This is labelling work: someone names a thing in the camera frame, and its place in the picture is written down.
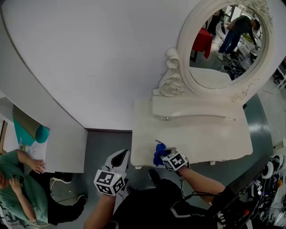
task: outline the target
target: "white sneaker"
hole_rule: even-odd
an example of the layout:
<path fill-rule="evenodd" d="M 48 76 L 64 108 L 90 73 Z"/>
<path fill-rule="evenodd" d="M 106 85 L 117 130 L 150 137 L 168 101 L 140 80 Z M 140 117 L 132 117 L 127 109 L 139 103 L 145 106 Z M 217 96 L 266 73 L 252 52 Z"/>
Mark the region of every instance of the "white sneaker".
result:
<path fill-rule="evenodd" d="M 225 56 L 226 58 L 228 58 L 229 60 L 231 60 L 231 55 L 230 55 L 230 54 L 224 54 L 224 56 Z"/>
<path fill-rule="evenodd" d="M 223 53 L 221 53 L 221 52 L 216 52 L 216 55 L 218 56 L 218 58 L 221 60 L 221 61 L 223 61 Z"/>

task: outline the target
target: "hand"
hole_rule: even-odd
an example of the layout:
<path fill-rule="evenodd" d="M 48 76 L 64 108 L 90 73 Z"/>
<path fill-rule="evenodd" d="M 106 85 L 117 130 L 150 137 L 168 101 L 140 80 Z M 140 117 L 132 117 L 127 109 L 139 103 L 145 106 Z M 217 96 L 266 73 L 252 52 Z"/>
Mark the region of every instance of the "hand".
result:
<path fill-rule="evenodd" d="M 41 174 L 41 173 L 43 174 L 46 171 L 46 168 L 45 168 L 46 164 L 43 162 L 43 160 L 31 159 L 28 165 L 31 167 L 32 170 L 34 170 L 38 174 Z"/>
<path fill-rule="evenodd" d="M 13 189 L 13 191 L 15 192 L 16 195 L 22 194 L 21 184 L 18 181 L 18 179 L 12 178 L 9 180 L 9 183 L 10 183 L 11 188 Z"/>

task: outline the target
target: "mirror frame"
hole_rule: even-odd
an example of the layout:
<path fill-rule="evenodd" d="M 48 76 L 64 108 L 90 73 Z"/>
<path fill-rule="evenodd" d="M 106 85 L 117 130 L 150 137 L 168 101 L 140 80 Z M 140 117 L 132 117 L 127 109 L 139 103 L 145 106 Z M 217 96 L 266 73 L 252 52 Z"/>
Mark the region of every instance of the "mirror frame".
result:
<path fill-rule="evenodd" d="M 189 70 L 189 58 L 193 43 L 201 29 L 198 21 L 207 21 L 210 15 L 229 5 L 245 5 L 255 11 L 263 29 L 263 43 L 258 58 L 253 63 L 247 76 L 242 75 L 234 84 L 221 88 L 210 89 L 199 85 Z M 266 0 L 202 0 L 187 17 L 178 40 L 177 49 L 167 50 L 168 71 L 159 83 L 159 89 L 153 95 L 166 97 L 187 96 L 204 97 L 210 100 L 230 99 L 232 102 L 245 103 L 269 79 L 268 63 L 273 56 L 273 23 Z"/>

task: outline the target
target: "green shirt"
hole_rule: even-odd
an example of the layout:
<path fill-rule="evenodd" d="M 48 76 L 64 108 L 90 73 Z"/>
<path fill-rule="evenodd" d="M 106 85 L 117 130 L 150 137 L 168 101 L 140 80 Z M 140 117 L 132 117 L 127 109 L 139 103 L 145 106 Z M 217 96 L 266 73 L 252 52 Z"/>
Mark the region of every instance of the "green shirt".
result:
<path fill-rule="evenodd" d="M 30 175 L 20 169 L 17 151 L 0 155 L 0 170 L 6 179 L 17 178 L 22 186 L 22 193 L 35 211 L 39 221 L 48 223 L 48 200 L 42 186 Z M 2 206 L 18 218 L 29 221 L 11 186 L 0 190 Z"/>

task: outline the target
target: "person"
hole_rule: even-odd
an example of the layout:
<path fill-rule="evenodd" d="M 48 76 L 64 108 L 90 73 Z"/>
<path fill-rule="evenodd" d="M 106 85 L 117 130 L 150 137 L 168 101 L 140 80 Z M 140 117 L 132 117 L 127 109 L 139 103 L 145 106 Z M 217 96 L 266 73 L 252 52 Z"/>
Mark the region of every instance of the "person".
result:
<path fill-rule="evenodd" d="M 32 169 L 28 175 L 23 173 L 22 164 Z M 80 196 L 72 206 L 60 205 L 50 195 L 51 178 L 70 183 L 72 174 L 45 173 L 42 160 L 34 160 L 21 150 L 1 155 L 1 206 L 24 221 L 57 225 L 76 220 L 84 209 L 86 197 Z"/>
<path fill-rule="evenodd" d="M 260 23 L 258 20 L 249 19 L 247 16 L 240 16 L 233 20 L 228 26 L 228 34 L 225 37 L 223 44 L 221 45 L 219 51 L 217 52 L 218 58 L 223 61 L 223 56 L 226 56 L 231 60 L 230 54 L 236 48 L 238 42 L 240 41 L 240 36 L 245 33 L 249 33 L 255 48 L 258 49 L 256 41 L 253 36 L 252 28 L 254 30 L 259 30 Z"/>
<path fill-rule="evenodd" d="M 213 37 L 216 36 L 216 26 L 217 26 L 217 24 L 219 23 L 222 14 L 223 14 L 223 10 L 222 10 L 222 9 L 219 10 L 218 12 L 216 12 L 216 13 L 213 15 L 212 19 L 211 19 L 211 22 L 210 22 L 209 27 L 207 28 L 207 31 L 208 31 L 211 35 L 213 35 Z"/>
<path fill-rule="evenodd" d="M 198 174 L 186 166 L 177 172 L 195 191 L 216 195 L 225 189 L 220 182 Z M 149 170 L 149 177 L 155 188 L 139 191 L 128 186 L 127 191 L 130 194 L 114 215 L 116 197 L 103 194 L 86 220 L 84 229 L 217 228 L 217 222 L 206 218 L 207 210 L 191 206 L 184 201 L 181 189 L 176 184 L 161 179 L 154 169 Z M 211 204 L 213 198 L 202 196 L 208 204 Z"/>

